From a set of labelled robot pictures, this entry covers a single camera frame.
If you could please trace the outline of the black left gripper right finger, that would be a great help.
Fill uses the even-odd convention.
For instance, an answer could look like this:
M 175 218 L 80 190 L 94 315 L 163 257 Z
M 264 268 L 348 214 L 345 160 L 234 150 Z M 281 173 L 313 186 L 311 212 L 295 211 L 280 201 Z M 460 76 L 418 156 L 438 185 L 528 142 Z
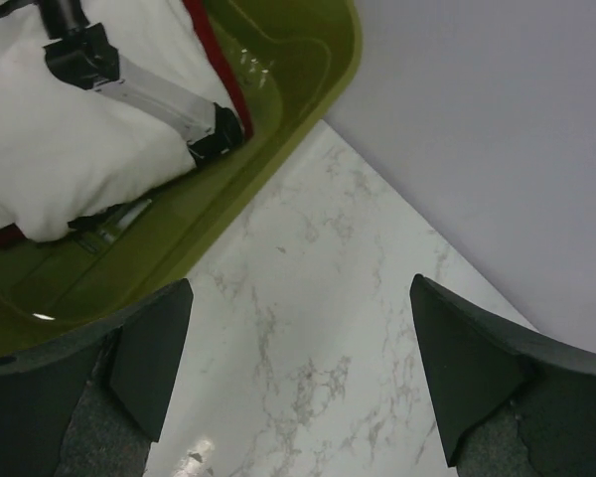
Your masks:
M 415 333 L 444 455 L 461 476 L 596 476 L 596 354 L 417 274 Z

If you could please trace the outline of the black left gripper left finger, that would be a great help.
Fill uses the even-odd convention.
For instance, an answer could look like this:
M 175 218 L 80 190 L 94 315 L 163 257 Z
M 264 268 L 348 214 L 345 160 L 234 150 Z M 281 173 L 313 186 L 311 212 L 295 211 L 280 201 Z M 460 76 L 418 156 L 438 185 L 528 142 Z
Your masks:
M 160 439 L 193 291 L 81 324 L 0 297 L 0 476 L 140 476 Z

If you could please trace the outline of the olive green plastic bin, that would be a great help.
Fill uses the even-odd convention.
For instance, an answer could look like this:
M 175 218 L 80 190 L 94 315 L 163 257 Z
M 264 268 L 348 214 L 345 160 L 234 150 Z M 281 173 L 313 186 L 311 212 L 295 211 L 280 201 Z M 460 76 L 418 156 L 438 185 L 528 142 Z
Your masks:
M 182 278 L 354 77 L 351 1 L 209 1 L 253 121 L 245 145 L 52 243 L 0 249 L 0 357 L 122 309 Z

